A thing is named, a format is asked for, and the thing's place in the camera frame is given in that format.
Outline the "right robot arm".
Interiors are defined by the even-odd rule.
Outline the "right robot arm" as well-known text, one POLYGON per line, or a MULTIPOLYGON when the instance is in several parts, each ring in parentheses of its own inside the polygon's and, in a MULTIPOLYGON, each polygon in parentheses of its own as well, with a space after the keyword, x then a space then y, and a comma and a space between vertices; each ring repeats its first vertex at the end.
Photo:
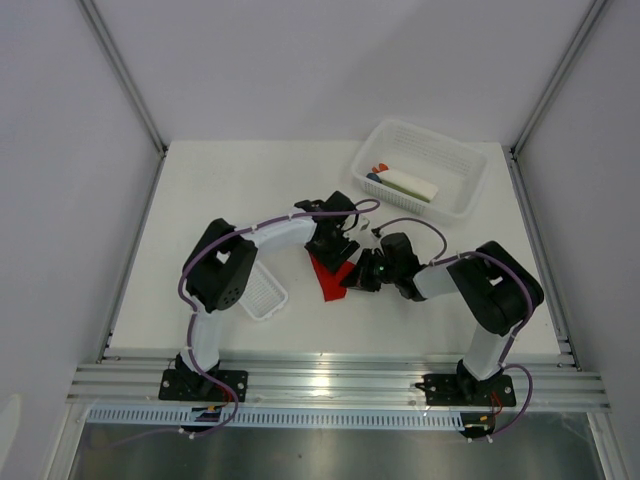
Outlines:
POLYGON ((497 390, 504 360, 519 331, 544 301, 538 281, 499 243, 423 264, 404 233, 386 235, 377 249, 362 251, 341 281, 347 289, 377 292, 384 284, 414 302, 458 294, 477 327, 452 376, 452 393, 464 404, 481 402, 497 390))

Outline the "red paper napkin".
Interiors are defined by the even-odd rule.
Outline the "red paper napkin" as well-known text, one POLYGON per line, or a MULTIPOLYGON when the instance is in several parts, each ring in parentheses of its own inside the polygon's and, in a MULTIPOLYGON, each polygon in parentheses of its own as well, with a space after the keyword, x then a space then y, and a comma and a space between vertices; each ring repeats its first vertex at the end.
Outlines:
POLYGON ((353 271, 355 264, 346 261, 336 273, 331 273, 311 253, 309 253, 312 268, 322 290, 325 302, 341 300, 347 295, 347 288, 341 282, 353 271))

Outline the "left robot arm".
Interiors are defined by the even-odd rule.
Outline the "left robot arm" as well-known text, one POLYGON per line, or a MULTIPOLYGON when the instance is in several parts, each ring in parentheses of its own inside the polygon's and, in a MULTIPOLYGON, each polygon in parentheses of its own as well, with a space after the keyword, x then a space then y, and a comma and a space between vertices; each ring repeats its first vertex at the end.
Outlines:
POLYGON ((287 214, 239 229, 219 218, 212 221, 182 269, 180 298, 192 309, 186 346, 175 359, 182 388, 197 400, 209 398, 217 387, 220 313, 247 291, 256 259, 301 245, 310 255, 324 296, 338 299, 339 285, 354 268, 349 258, 359 244, 345 236, 357 204, 336 191, 328 199, 304 200, 287 214))

